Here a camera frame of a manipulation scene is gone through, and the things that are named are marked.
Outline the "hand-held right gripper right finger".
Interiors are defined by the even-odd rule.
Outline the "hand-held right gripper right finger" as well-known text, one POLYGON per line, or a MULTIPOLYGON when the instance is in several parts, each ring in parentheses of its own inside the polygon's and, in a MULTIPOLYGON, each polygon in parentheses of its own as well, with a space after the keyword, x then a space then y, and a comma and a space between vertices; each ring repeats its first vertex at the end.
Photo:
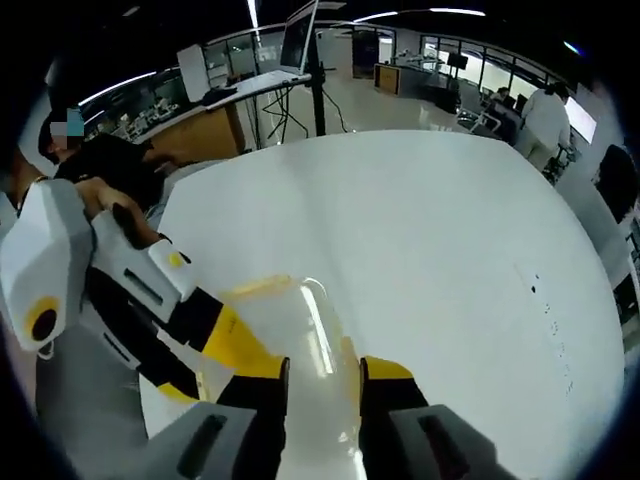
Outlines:
POLYGON ((404 366, 360 360, 359 448, 368 479, 498 479, 492 441, 431 405, 404 366))

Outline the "person's left hand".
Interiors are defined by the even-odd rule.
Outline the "person's left hand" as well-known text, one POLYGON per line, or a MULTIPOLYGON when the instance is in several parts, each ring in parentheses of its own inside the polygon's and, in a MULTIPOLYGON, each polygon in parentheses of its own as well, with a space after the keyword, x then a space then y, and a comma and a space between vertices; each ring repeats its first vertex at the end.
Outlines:
POLYGON ((103 211, 109 211, 134 248, 144 249, 162 239, 148 224, 139 205, 101 178, 83 180, 75 187, 84 202, 87 218, 93 220, 103 211))

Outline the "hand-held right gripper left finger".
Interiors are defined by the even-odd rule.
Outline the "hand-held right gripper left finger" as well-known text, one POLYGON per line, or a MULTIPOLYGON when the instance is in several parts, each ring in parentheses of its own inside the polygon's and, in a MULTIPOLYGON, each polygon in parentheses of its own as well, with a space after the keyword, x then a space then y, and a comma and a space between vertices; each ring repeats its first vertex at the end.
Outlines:
POLYGON ((147 446, 149 479, 274 479, 286 442, 290 359, 275 357, 232 377, 220 401, 159 387, 192 407, 147 446))

